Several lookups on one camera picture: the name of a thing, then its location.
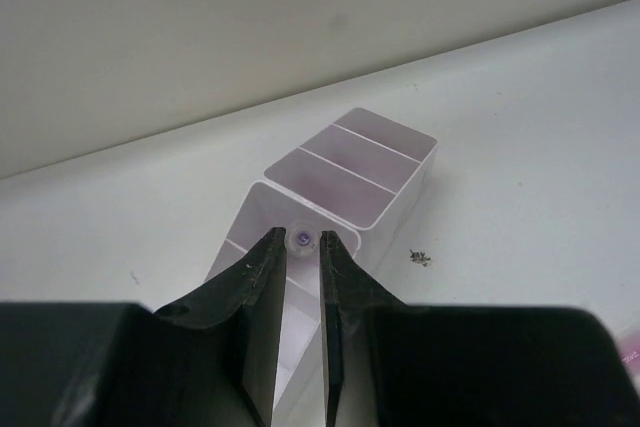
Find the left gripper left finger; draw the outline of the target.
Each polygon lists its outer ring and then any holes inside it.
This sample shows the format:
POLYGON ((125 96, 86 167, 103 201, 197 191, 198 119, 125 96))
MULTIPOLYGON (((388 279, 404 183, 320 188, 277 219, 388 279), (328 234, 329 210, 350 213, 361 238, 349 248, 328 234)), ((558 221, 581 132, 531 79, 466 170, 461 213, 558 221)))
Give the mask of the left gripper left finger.
POLYGON ((155 315, 170 329, 165 422, 268 425, 284 310, 285 230, 155 315))

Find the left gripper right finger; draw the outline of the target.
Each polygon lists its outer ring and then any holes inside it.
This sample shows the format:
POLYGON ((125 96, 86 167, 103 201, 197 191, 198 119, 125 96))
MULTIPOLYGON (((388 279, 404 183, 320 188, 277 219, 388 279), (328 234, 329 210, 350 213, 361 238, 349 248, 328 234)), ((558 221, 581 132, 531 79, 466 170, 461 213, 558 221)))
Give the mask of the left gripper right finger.
POLYGON ((327 425, 376 425, 369 311, 406 306, 352 258, 339 235, 319 244, 324 410, 327 425))

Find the grey purple highlighter pen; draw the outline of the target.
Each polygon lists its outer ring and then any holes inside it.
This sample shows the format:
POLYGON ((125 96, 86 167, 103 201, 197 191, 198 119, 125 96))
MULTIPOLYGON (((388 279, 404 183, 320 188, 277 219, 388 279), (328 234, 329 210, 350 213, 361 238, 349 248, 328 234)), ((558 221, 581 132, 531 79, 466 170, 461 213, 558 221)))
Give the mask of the grey purple highlighter pen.
POLYGON ((286 229, 285 247, 295 258, 308 258, 318 247, 320 231, 307 221, 294 221, 286 229))

